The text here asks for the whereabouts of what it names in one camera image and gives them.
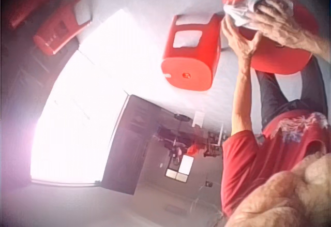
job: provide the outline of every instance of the white floor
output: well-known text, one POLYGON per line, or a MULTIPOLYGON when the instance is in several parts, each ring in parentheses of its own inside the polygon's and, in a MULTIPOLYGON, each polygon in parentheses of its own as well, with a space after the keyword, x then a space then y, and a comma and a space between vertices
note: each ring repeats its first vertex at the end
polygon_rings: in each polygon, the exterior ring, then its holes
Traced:
MULTIPOLYGON (((323 5, 318 0, 301 1, 315 14, 321 31, 325 30, 327 12, 323 5)), ((189 117, 194 117, 195 111, 203 111, 204 127, 219 130, 224 123, 224 129, 229 132, 237 74, 237 58, 231 50, 222 52, 213 86, 206 92, 174 88, 160 69, 174 15, 220 11, 221 0, 83 0, 76 9, 78 20, 83 22, 92 15, 93 24, 79 35, 80 50, 93 63, 104 68, 127 93, 189 117)), ((329 94, 330 67, 322 60, 320 66, 329 94)), ((289 100, 300 97, 300 74, 277 78, 289 100)), ((252 86, 253 129, 260 132, 260 91, 254 71, 252 86)))

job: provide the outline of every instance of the red stool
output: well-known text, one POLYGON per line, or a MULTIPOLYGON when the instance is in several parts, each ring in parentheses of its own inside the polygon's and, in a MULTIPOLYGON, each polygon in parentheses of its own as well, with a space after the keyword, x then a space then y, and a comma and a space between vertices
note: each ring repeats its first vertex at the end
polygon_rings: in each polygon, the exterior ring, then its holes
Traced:
MULTIPOLYGON (((304 29, 314 34, 318 33, 318 25, 314 16, 297 0, 294 3, 294 18, 304 29)), ((239 28, 240 33, 248 39, 252 39, 255 31, 247 28, 239 28)), ((309 62, 311 53, 291 49, 287 47, 279 48, 277 44, 268 38, 263 38, 255 55, 252 58, 252 68, 278 74, 293 74, 301 71, 309 62)))
POLYGON ((91 24, 91 20, 79 25, 73 8, 80 0, 73 0, 59 7, 39 28, 33 37, 35 44, 47 55, 56 54, 67 42, 91 24))
POLYGON ((178 88, 208 90, 213 83, 220 56, 220 16, 214 14, 207 24, 176 25, 175 16, 161 65, 167 81, 178 88), (174 48, 176 33, 201 31, 196 47, 174 48))

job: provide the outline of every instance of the hand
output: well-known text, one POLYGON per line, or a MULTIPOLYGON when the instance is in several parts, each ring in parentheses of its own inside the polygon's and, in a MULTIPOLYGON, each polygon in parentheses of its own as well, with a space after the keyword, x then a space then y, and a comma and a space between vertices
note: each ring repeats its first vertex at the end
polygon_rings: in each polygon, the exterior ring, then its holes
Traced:
POLYGON ((282 46, 301 48, 305 41, 305 33, 294 18, 285 12, 281 2, 265 0, 257 6, 257 10, 245 14, 253 21, 252 26, 260 30, 265 37, 282 46))
POLYGON ((229 41, 229 46, 239 58, 239 66, 250 67, 251 58, 262 38, 262 33, 257 32, 253 40, 247 40, 234 26, 232 18, 226 14, 222 20, 222 31, 229 41))

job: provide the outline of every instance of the red shirt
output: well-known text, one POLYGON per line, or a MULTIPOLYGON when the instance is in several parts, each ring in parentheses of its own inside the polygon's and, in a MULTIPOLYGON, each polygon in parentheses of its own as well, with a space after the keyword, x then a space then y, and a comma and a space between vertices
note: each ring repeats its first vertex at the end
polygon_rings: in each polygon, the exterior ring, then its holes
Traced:
POLYGON ((228 217, 273 174, 292 169, 308 149, 330 152, 331 132, 321 113, 303 110, 283 113, 268 124, 263 134, 263 143, 257 142, 252 131, 244 130, 223 144, 221 201, 228 217))

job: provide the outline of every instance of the white cloth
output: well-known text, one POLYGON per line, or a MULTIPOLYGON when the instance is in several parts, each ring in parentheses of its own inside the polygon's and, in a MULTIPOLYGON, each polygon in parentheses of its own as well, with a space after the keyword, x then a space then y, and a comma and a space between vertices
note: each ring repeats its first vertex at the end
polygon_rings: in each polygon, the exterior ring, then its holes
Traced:
MULTIPOLYGON (((225 4, 224 11, 234 19, 236 26, 243 26, 248 29, 258 31, 250 26, 250 19, 245 17, 247 12, 254 12, 255 5, 262 0, 237 0, 234 5, 225 4)), ((284 3, 285 11, 293 16, 293 2, 291 0, 281 0, 284 3)))

